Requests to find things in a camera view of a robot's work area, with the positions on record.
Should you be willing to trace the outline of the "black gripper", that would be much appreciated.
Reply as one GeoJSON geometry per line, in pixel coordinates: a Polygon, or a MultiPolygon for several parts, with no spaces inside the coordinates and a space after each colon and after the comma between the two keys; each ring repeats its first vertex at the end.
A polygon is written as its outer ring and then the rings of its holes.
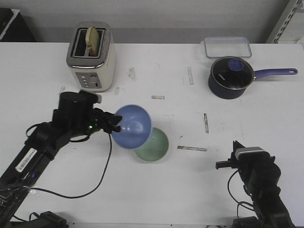
{"type": "Polygon", "coordinates": [[[117,126],[122,116],[94,108],[94,104],[79,92],[62,92],[58,108],[53,111],[52,124],[71,132],[73,137],[90,135],[99,130],[105,133],[121,131],[117,126]]]}
{"type": "Polygon", "coordinates": [[[274,162],[276,157],[271,156],[268,152],[254,152],[245,153],[240,156],[239,159],[236,158],[236,152],[248,152],[249,149],[243,146],[237,140],[233,141],[233,152],[227,161],[217,161],[215,168],[218,170],[220,168],[232,168],[237,169],[241,180],[249,180],[250,174],[253,170],[253,166],[256,162],[274,162]]]}

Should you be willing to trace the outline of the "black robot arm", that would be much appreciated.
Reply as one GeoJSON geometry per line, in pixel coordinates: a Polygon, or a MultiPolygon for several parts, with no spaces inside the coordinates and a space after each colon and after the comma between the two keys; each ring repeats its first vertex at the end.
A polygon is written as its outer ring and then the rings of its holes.
{"type": "Polygon", "coordinates": [[[216,169],[231,167],[237,170],[244,183],[244,191],[251,198],[248,203],[256,216],[236,218],[233,228],[294,228],[289,212],[279,194],[280,168],[275,157],[260,147],[245,147],[233,141],[233,152],[227,161],[216,162],[216,169]]]}
{"type": "Polygon", "coordinates": [[[68,143],[85,142],[103,130],[120,132],[122,117],[95,108],[101,96],[84,90],[62,92],[50,122],[33,125],[24,147],[0,178],[0,226],[5,227],[48,164],[68,143]]]}

